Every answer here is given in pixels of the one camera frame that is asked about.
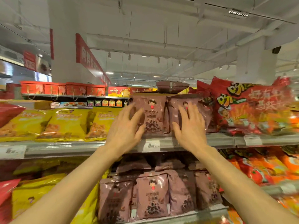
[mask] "hand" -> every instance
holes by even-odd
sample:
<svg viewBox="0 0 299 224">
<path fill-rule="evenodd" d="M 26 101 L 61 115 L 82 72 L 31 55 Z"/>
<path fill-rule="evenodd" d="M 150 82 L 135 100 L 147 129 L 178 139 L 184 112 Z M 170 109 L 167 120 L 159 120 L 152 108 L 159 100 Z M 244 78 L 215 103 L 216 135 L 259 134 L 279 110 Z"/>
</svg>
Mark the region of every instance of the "hand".
<svg viewBox="0 0 299 224">
<path fill-rule="evenodd" d="M 135 147 L 144 133 L 145 125 L 138 129 L 138 123 L 144 110 L 143 108 L 139 109 L 130 120 L 129 115 L 133 106 L 134 103 L 122 109 L 112 123 L 107 136 L 105 147 L 115 150 L 118 157 Z"/>
<path fill-rule="evenodd" d="M 204 118 L 192 103 L 188 107 L 189 116 L 182 106 L 179 106 L 179 110 L 182 116 L 182 130 L 177 123 L 172 122 L 176 139 L 184 149 L 193 154 L 198 153 L 201 148 L 208 146 Z"/>
</svg>

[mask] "price tag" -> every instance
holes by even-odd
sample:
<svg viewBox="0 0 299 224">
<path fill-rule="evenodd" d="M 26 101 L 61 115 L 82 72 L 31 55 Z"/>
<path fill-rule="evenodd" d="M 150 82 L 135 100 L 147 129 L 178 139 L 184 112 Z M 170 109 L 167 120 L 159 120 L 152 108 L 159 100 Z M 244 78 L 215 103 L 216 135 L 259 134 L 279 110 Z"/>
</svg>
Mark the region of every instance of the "price tag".
<svg viewBox="0 0 299 224">
<path fill-rule="evenodd" d="M 259 136 L 244 136 L 244 140 L 247 146 L 263 145 L 262 140 Z"/>
<path fill-rule="evenodd" d="M 282 185 L 281 190 L 284 194 L 296 194 L 297 190 L 296 187 L 292 183 L 286 183 Z"/>
<path fill-rule="evenodd" d="M 24 159 L 26 148 L 26 145 L 2 145 L 0 159 Z"/>
<path fill-rule="evenodd" d="M 159 140 L 146 140 L 145 144 L 141 143 L 141 146 L 138 147 L 139 152 L 160 152 L 161 146 Z"/>
</svg>

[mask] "white ceiling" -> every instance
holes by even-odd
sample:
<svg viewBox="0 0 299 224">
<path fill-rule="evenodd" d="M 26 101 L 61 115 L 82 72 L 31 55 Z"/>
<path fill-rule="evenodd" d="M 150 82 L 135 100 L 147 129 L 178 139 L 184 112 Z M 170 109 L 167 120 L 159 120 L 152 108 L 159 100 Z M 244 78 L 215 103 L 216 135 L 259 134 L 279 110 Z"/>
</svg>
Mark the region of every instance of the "white ceiling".
<svg viewBox="0 0 299 224">
<path fill-rule="evenodd" d="M 214 75 L 233 80 L 238 45 L 267 35 L 267 48 L 274 48 L 299 37 L 299 26 L 292 24 L 299 21 L 299 0 L 123 0 L 121 9 L 118 0 L 76 1 L 88 46 L 117 84 L 155 85 L 159 79 L 192 84 Z M 238 18 L 225 7 L 263 17 Z M 0 45 L 50 60 L 47 0 L 0 0 L 0 23 Z M 298 40 L 282 47 L 278 75 L 296 74 L 290 70 L 298 48 Z"/>
</svg>

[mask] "white column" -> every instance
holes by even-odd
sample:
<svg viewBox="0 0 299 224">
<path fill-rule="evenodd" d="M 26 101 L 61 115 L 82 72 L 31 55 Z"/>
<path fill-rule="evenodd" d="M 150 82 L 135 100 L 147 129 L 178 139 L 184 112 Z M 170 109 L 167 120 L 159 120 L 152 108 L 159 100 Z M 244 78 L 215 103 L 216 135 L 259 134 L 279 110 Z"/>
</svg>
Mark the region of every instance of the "white column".
<svg viewBox="0 0 299 224">
<path fill-rule="evenodd" d="M 266 38 L 260 37 L 238 47 L 236 82 L 271 85 L 275 80 L 277 54 L 265 50 Z"/>
<path fill-rule="evenodd" d="M 76 63 L 76 33 L 87 42 L 83 0 L 48 0 L 50 28 L 53 29 L 53 82 L 100 84 L 81 64 Z"/>
</svg>

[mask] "person's right hand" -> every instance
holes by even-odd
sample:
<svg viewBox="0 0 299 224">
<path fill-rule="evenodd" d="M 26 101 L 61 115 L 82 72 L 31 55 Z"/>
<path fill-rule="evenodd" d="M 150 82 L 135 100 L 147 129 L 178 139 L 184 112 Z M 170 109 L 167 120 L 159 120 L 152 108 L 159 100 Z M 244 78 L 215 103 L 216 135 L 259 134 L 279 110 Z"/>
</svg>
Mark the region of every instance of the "person's right hand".
<svg viewBox="0 0 299 224">
<path fill-rule="evenodd" d="M 173 130 L 178 143 L 186 150 L 193 154 L 201 148 L 207 147 L 207 137 L 205 135 L 204 118 L 200 114 L 198 108 L 194 104 L 189 104 L 188 113 L 179 106 L 182 116 L 182 130 L 177 123 L 172 122 Z"/>
</svg>

